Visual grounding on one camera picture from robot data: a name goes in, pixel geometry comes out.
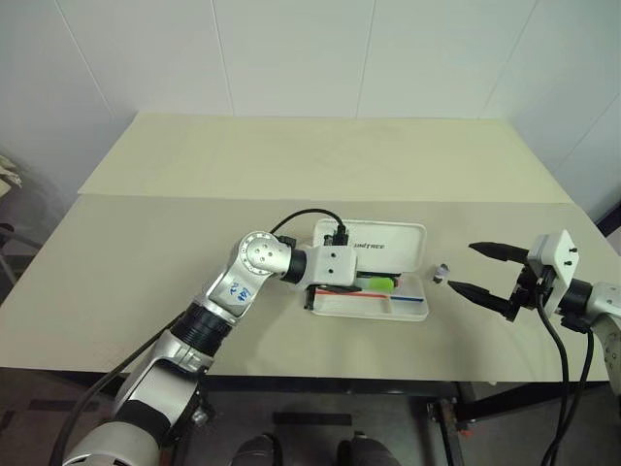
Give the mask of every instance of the black cord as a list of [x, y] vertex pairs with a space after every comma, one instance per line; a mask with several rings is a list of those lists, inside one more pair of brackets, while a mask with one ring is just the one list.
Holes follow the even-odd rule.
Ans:
[[104, 386], [106, 386], [114, 377], [121, 373], [125, 367], [127, 367], [134, 359], [140, 356], [145, 350], [148, 349], [157, 339], [160, 337], [162, 333], [164, 333], [168, 328], [172, 327], [173, 324], [177, 321], [179, 316], [175, 317], [174, 320], [169, 322], [164, 328], [162, 328], [159, 332], [153, 335], [148, 339], [141, 347], [132, 352], [124, 361], [118, 364], [115, 368], [112, 369], [108, 374], [102, 377], [99, 381], [97, 381], [91, 388], [89, 388], [76, 402], [71, 413], [67, 415], [65, 422], [62, 424], [60, 428], [60, 432], [58, 432], [58, 436], [56, 437], [56, 442], [54, 443], [53, 450], [51, 451], [51, 456], [49, 457], [49, 466], [61, 466], [62, 461], [65, 456], [65, 449], [67, 448], [67, 443], [69, 442], [69, 437], [71, 436], [71, 432], [76, 425], [76, 421], [84, 406], [90, 401], [90, 399], [96, 395], [99, 390], [101, 390]]
[[563, 437], [567, 433], [572, 424], [573, 416], [575, 415], [576, 410], [578, 409], [578, 404], [580, 402], [580, 398], [582, 397], [582, 393], [584, 392], [584, 387], [586, 386], [586, 379], [589, 376], [589, 370], [591, 369], [591, 361], [593, 360], [593, 349], [595, 346], [593, 332], [591, 329], [588, 329], [586, 332], [587, 337], [587, 347], [586, 347], [586, 356], [584, 357], [584, 364], [582, 365], [582, 373], [580, 374], [580, 382], [578, 382], [578, 386], [575, 389], [575, 394], [573, 396], [572, 405], [570, 406], [570, 410], [563, 422], [563, 426], [550, 443], [550, 446], [547, 448], [545, 455], [543, 456], [543, 460], [541, 461], [541, 465], [544, 466], [547, 464], [548, 460], [550, 460], [550, 464], [554, 464], [556, 460], [556, 453], [561, 445], [561, 441]]
[[325, 209], [303, 209], [302, 211], [294, 212], [290, 216], [286, 216], [274, 228], [272, 228], [272, 231], [270, 231], [270, 233], [274, 235], [278, 231], [278, 229], [281, 228], [287, 221], [291, 220], [292, 218], [295, 218], [296, 216], [301, 216], [303, 214], [324, 214], [326, 216], [332, 217], [334, 220], [337, 221], [337, 223], [340, 226], [344, 227], [343, 221], [334, 212], [330, 212]]
[[570, 393], [570, 366], [567, 359], [567, 351], [565, 350], [565, 345], [563, 345], [563, 341], [559, 334], [556, 333], [556, 330], [550, 323], [550, 320], [547, 318], [545, 314], [545, 309], [543, 308], [543, 294], [538, 292], [537, 296], [537, 313], [539, 314], [539, 318], [541, 322], [543, 322], [543, 326], [548, 331], [552, 340], [556, 344], [556, 348], [559, 351], [559, 355], [561, 356], [561, 372], [563, 374], [563, 381], [561, 384], [561, 409], [559, 410], [559, 419], [556, 424], [556, 437], [561, 433], [561, 429], [563, 428], [563, 422], [565, 421], [565, 413], [567, 411], [567, 401]]

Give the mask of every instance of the screw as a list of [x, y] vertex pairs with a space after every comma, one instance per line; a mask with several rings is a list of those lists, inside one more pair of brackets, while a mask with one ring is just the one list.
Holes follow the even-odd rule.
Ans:
[[210, 417], [207, 416], [207, 413], [205, 413], [202, 408], [197, 408], [192, 414], [192, 422], [194, 422], [194, 425], [197, 427], [204, 426], [207, 424], [208, 420], [210, 420]]

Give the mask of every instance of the white tiled wall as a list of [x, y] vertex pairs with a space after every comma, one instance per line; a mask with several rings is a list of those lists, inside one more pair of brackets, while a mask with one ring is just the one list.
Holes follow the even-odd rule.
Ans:
[[506, 117], [593, 218], [621, 197], [618, 0], [0, 2], [0, 217], [45, 234], [139, 110]]

